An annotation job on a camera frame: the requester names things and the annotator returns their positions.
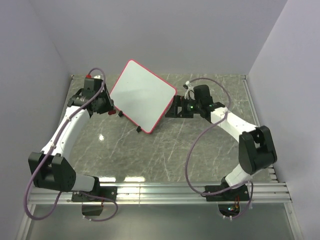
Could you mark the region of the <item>red black whiteboard eraser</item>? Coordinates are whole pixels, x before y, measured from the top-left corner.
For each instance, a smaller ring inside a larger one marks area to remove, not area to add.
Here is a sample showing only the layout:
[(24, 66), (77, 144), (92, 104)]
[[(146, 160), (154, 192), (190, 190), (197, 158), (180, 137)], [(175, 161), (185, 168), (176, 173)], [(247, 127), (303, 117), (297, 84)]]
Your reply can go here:
[(116, 113), (117, 113), (117, 111), (115, 109), (108, 111), (108, 115), (114, 115)]

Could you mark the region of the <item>red-framed whiteboard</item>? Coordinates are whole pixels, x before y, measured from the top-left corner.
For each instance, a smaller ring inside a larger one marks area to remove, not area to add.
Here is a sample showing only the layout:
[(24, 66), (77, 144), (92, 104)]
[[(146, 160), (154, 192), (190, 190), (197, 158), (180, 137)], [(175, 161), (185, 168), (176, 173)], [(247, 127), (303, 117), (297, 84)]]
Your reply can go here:
[(131, 59), (115, 82), (110, 97), (126, 118), (150, 134), (176, 94), (172, 84)]

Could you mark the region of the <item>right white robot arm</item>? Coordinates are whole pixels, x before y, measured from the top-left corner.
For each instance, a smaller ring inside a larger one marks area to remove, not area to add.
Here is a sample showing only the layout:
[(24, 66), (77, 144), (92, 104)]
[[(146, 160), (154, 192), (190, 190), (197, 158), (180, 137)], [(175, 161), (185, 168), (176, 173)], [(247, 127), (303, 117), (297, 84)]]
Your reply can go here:
[(213, 127), (220, 127), (238, 142), (238, 164), (221, 181), (220, 190), (212, 193), (203, 192), (203, 196), (221, 194), (226, 200), (238, 195), (238, 188), (246, 185), (256, 173), (268, 168), (277, 160), (270, 129), (267, 126), (256, 126), (233, 114), (220, 102), (195, 100), (177, 95), (173, 98), (167, 118), (193, 118), (199, 114), (211, 123), (199, 136)]

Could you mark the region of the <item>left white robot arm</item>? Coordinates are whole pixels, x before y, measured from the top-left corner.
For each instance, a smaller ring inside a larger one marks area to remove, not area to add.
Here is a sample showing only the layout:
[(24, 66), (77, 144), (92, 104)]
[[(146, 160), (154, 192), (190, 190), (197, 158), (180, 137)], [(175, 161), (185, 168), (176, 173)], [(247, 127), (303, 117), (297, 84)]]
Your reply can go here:
[(79, 133), (94, 113), (115, 113), (109, 92), (78, 90), (69, 99), (64, 117), (50, 141), (40, 152), (29, 155), (31, 180), (28, 187), (34, 185), (59, 192), (83, 191), (89, 201), (100, 198), (101, 188), (97, 177), (76, 173), (68, 162)]

